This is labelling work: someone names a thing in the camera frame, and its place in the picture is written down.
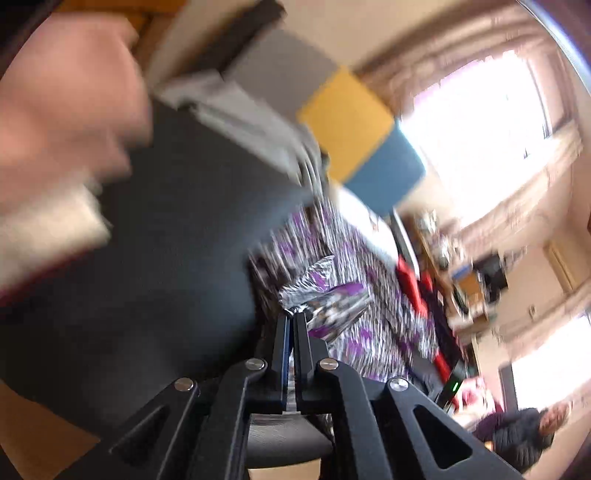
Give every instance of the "wooden floor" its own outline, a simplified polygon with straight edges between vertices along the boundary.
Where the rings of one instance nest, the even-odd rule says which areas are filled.
[[[0,381],[0,445],[24,480],[52,480],[96,442]]]
[[[280,468],[249,470],[251,480],[318,480],[320,460]]]

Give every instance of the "red object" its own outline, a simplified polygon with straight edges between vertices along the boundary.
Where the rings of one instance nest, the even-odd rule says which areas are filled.
[[[433,293],[433,279],[431,275],[427,272],[421,272],[421,284],[425,287],[428,291]]]
[[[437,355],[434,358],[433,363],[435,364],[435,367],[437,368],[437,371],[439,372],[439,376],[441,377],[441,380],[443,380],[444,383],[447,382],[450,375],[452,374],[452,370],[449,368],[449,365],[445,361],[445,358],[443,358],[443,355],[441,354],[441,352],[437,352]]]
[[[414,272],[408,267],[407,263],[402,257],[398,257],[396,275],[398,277],[398,281],[400,282],[402,293],[408,297],[415,312],[417,312],[417,314],[419,314],[421,317],[427,317],[429,315],[429,310],[418,290],[417,277],[414,275]]]

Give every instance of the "purple patterned fabric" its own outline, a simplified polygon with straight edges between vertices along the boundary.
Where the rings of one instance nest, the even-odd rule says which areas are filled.
[[[327,198],[293,214],[251,256],[255,288],[267,318],[275,319],[281,311],[277,301],[281,286],[331,254],[335,257],[329,286],[359,282],[371,296],[367,311],[329,344],[331,356],[380,381],[408,375],[411,347],[432,361],[438,350],[433,320],[415,314],[395,271],[366,246],[363,236]]]

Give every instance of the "dark jacket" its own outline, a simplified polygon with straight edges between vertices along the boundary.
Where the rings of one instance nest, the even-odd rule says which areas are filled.
[[[493,413],[482,419],[474,435],[492,442],[494,452],[518,472],[524,473],[537,463],[542,452],[552,445],[554,434],[540,435],[544,412],[526,408],[511,413]]]

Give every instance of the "curtain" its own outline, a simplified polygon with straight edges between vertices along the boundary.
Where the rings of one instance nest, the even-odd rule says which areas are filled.
[[[500,335],[514,361],[534,352],[556,330],[582,314],[591,305],[591,278],[581,283],[558,305],[550,308],[531,323],[522,325],[511,333]]]
[[[576,121],[571,120],[546,138],[528,158],[545,165],[509,198],[455,235],[466,255],[479,258],[521,230],[536,214],[550,187],[571,167],[583,149]]]
[[[415,95],[474,60],[514,50],[527,57],[540,48],[556,48],[547,31],[520,4],[486,9],[409,48],[394,47],[359,72],[395,115],[413,109]]]

